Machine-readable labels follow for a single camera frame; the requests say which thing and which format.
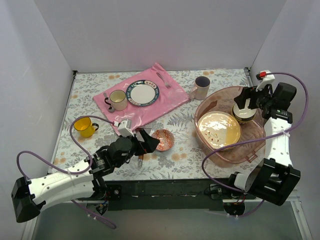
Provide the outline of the yellow bottom plate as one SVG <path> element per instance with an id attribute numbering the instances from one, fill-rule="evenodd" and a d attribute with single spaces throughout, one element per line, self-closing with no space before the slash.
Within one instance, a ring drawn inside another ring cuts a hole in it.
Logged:
<path id="1" fill-rule="evenodd" d="M 207 112 L 197 123 L 204 142 L 213 149 L 235 144 L 242 136 L 238 121 L 222 111 Z"/>

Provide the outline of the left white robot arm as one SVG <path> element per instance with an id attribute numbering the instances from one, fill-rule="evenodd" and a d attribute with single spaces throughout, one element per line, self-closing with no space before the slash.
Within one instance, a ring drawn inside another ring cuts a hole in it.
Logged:
<path id="1" fill-rule="evenodd" d="M 144 129 L 139 134 L 142 140 L 136 135 L 120 136 L 63 172 L 33 179 L 18 178 L 11 192 L 16 221 L 27 222 L 41 211 L 70 200 L 108 200 L 114 190 L 105 184 L 103 177 L 129 163 L 133 156 L 153 153 L 160 143 Z"/>

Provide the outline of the dark blue white bowl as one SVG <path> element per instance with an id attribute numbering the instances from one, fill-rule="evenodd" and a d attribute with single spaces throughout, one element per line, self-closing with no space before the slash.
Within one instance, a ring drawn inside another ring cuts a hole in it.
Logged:
<path id="1" fill-rule="evenodd" d="M 250 109 L 250 98 L 246 100 L 245 106 L 243 109 L 240 109 L 238 105 L 235 103 L 231 109 L 232 116 L 234 118 L 238 119 L 248 119 L 248 118 L 254 118 L 257 112 L 257 109 Z"/>

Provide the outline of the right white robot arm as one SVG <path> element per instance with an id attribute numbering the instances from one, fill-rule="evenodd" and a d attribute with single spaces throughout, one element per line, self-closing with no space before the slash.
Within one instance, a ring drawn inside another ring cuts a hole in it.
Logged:
<path id="1" fill-rule="evenodd" d="M 229 178 L 227 195 L 237 199 L 249 193 L 267 202 L 281 206 L 301 178 L 301 172 L 293 167 L 289 150 L 289 132 L 293 115 L 288 111 L 297 89 L 287 83 L 279 83 L 275 90 L 270 84 L 264 87 L 244 87 L 235 97 L 232 115 L 244 121 L 257 109 L 266 120 L 265 155 L 259 165 L 250 173 L 236 172 Z"/>

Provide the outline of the dark patterned bowl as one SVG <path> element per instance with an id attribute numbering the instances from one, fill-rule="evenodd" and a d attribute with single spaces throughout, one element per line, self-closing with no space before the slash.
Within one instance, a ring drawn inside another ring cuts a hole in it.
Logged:
<path id="1" fill-rule="evenodd" d="M 251 122 L 254 118 L 235 118 L 240 125 L 243 125 L 243 124 L 246 124 L 246 123 L 249 123 Z"/>

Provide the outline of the pink mug purple inside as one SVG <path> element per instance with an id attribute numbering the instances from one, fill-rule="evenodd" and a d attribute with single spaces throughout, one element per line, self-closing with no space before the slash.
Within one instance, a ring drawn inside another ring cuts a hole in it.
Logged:
<path id="1" fill-rule="evenodd" d="M 207 97 L 211 81 L 205 76 L 195 79 L 193 88 L 189 91 L 189 99 L 204 100 Z"/>

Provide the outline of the red patterned small bowl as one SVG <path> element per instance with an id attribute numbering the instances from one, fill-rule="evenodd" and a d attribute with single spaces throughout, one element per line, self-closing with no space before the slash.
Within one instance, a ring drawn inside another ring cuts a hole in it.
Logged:
<path id="1" fill-rule="evenodd" d="M 158 129 L 151 136 L 159 140 L 159 144 L 156 147 L 159 152 L 168 151 L 174 146 L 174 135 L 167 129 Z"/>

